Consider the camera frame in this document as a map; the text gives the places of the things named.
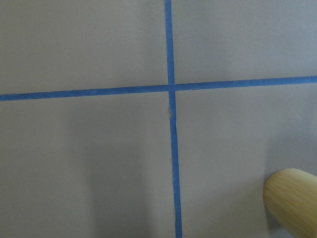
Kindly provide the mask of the wooden bamboo cup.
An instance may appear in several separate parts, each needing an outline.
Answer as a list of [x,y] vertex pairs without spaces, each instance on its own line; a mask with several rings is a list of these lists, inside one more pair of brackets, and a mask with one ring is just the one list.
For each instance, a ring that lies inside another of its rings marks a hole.
[[317,177],[299,169],[272,174],[263,189],[268,212],[295,238],[317,236]]

